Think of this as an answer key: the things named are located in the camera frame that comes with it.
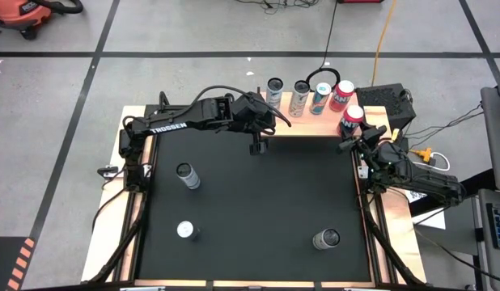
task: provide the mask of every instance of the red can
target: red can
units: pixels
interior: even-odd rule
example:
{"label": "red can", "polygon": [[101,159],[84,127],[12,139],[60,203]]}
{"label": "red can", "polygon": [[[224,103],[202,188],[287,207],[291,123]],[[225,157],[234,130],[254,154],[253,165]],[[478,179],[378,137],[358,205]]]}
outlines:
{"label": "red can", "polygon": [[335,112],[344,110],[353,94],[354,84],[351,81],[344,80],[339,82],[334,90],[329,107]]}
{"label": "red can", "polygon": [[358,105],[351,105],[345,111],[338,124],[338,134],[352,136],[363,121],[363,109]]}

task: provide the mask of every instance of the black floor line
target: black floor line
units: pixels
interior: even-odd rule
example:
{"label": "black floor line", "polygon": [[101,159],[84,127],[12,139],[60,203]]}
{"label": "black floor line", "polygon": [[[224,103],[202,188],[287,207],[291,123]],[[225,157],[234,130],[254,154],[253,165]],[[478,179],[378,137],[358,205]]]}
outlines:
{"label": "black floor line", "polygon": [[[0,57],[94,57],[93,52],[0,52]],[[500,58],[500,53],[493,53]],[[324,57],[324,52],[101,52],[100,57],[119,58],[214,58],[214,57]],[[328,57],[337,58],[374,58],[375,52],[328,52]],[[383,52],[381,58],[431,58],[431,59],[467,59],[488,58],[488,53],[468,52]]]}
{"label": "black floor line", "polygon": [[469,9],[469,5],[466,2],[466,0],[459,0],[460,5],[462,6],[462,10],[464,11],[466,15],[466,19],[468,19],[469,25],[471,26],[471,29],[473,30],[473,33],[475,34],[475,37],[477,38],[478,45],[480,45],[480,48],[482,52],[486,55],[486,60],[487,64],[489,65],[489,68],[491,69],[491,73],[493,74],[494,81],[500,87],[500,69],[498,68],[496,61],[494,61],[493,54],[491,54],[491,51],[489,50],[489,47],[487,46],[487,43],[485,42],[484,36],[482,35],[482,32],[480,31],[480,28],[478,27],[477,21],[473,17],[473,14],[471,12],[471,9]]}
{"label": "black floor line", "polygon": [[54,198],[57,183],[59,182],[59,179],[61,177],[61,172],[63,171],[63,167],[65,166],[66,157],[69,153],[72,139],[74,138],[75,131],[78,127],[79,118],[81,117],[85,102],[87,101],[88,91],[90,90],[92,81],[94,80],[95,72],[97,71],[97,65],[99,64],[100,60],[100,53],[104,49],[106,39],[108,38],[108,33],[110,32],[110,28],[112,27],[113,18],[115,17],[117,8],[119,7],[119,1],[120,0],[113,0],[110,11],[108,12],[108,17],[106,18],[106,23],[104,24],[103,31],[101,32],[99,43],[97,44],[90,67],[88,68],[87,76],[85,77],[85,80],[83,82],[83,87],[81,89],[81,92],[79,93],[78,101],[75,104],[74,112],[72,113],[72,117],[70,118],[69,126],[66,129],[63,143],[61,144],[59,154],[57,155],[56,164],[54,165],[53,172],[50,175],[49,183],[47,185],[47,188],[45,189],[45,194],[43,196],[40,208],[38,209],[38,213],[36,215],[36,219],[32,226],[31,237],[36,241],[39,241],[41,231],[43,230],[43,226],[45,224],[45,219],[47,218],[47,214],[49,213],[49,208]]}

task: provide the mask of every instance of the concrete floor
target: concrete floor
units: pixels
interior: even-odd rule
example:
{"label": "concrete floor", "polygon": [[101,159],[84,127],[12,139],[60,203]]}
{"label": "concrete floor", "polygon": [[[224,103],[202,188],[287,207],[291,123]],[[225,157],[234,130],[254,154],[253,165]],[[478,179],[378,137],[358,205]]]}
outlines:
{"label": "concrete floor", "polygon": [[[110,159],[123,106],[156,103],[161,90],[186,104],[214,84],[254,90],[271,77],[286,84],[306,78],[322,62],[334,5],[321,0],[267,15],[232,0],[82,1],[85,13],[54,17],[37,40],[0,35],[0,236],[32,234],[42,199],[53,194],[46,219],[37,220],[44,224],[26,289],[79,283],[101,193],[95,170]],[[489,49],[500,53],[500,0],[466,3]],[[336,53],[327,61],[356,86],[371,83],[389,7],[337,7],[329,45]],[[375,84],[401,82],[412,91],[418,118],[411,132],[464,114],[479,103],[483,86],[495,85],[459,0],[398,1],[382,51],[392,54],[379,60]],[[421,148],[448,156],[450,174],[465,179],[491,167],[485,137],[477,117]],[[422,253],[429,281],[473,283],[470,270],[438,250]],[[436,258],[456,268],[436,270]]]}

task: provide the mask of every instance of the vacuum hose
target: vacuum hose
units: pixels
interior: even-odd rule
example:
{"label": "vacuum hose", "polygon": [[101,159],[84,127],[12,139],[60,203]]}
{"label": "vacuum hose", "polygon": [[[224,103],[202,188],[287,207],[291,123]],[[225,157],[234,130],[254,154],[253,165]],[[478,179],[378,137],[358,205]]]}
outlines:
{"label": "vacuum hose", "polygon": [[75,7],[68,7],[61,4],[60,2],[50,2],[46,0],[30,0],[30,1],[38,5],[50,8],[52,11],[57,13],[77,14],[83,12],[83,4],[81,3],[80,0],[71,0],[72,3],[75,4]]}

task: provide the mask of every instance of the wooden table frame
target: wooden table frame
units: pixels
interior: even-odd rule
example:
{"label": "wooden table frame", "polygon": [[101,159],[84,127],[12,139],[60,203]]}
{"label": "wooden table frame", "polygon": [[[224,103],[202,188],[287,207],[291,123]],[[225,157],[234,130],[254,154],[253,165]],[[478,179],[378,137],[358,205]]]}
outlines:
{"label": "wooden table frame", "polygon": [[[283,121],[278,120],[276,127],[276,136],[336,136],[336,124],[340,120],[340,112],[332,112],[329,108],[324,110],[320,116],[313,116],[306,112],[301,118],[294,118],[288,115],[287,107],[290,101],[290,94],[285,92],[282,97],[280,110],[287,116],[293,124],[292,128],[287,128]],[[351,100],[351,103],[357,103],[356,96]],[[383,107],[365,108],[367,123],[374,125],[387,125],[388,118]],[[125,116],[144,116],[145,106],[126,106],[123,109],[121,120]],[[320,126],[316,129],[313,122],[326,124],[325,129]],[[390,137],[390,129],[383,137]],[[155,157],[155,139],[148,137],[144,147],[142,162],[152,162]],[[353,158],[354,173],[356,175],[357,160]],[[112,158],[110,164],[122,168],[124,160],[118,154],[118,134],[115,145],[113,147]],[[117,177],[109,183],[103,191],[100,204],[102,205],[112,195],[123,188],[123,178]],[[91,237],[91,243],[88,250],[87,261],[83,269],[82,280],[91,279],[108,261],[109,257],[118,246],[121,236],[127,231],[129,226],[134,222],[138,215],[138,210],[142,200],[142,194],[136,193],[132,196],[128,192],[124,192],[117,197],[110,205],[104,208],[103,212],[98,216],[95,230]],[[425,281],[425,274],[422,267],[421,256],[419,254],[415,232],[413,230],[412,219],[410,216],[409,206],[406,199],[401,197],[394,190],[389,190],[384,193],[376,204],[371,205],[371,212],[375,217],[376,222],[388,229],[388,237],[397,254],[410,268],[413,274],[420,280]],[[120,268],[116,268],[108,278],[111,280],[132,280],[134,265],[136,262],[136,249],[139,241],[139,234],[132,239],[126,249],[123,258],[121,259]],[[404,282],[400,276],[392,274],[392,267],[389,266],[386,260],[384,251],[375,238],[367,237],[367,250],[370,262],[370,274],[372,281],[370,282],[321,282],[322,288],[367,288],[375,287],[376,282],[396,283],[392,282],[397,278],[398,282]],[[374,268],[379,270],[381,275],[374,275]],[[233,281],[233,280],[215,280],[214,287],[283,287],[283,288],[314,288],[315,282],[312,281]],[[135,280],[135,285],[138,286],[174,286],[174,287],[206,287],[206,280]]]}

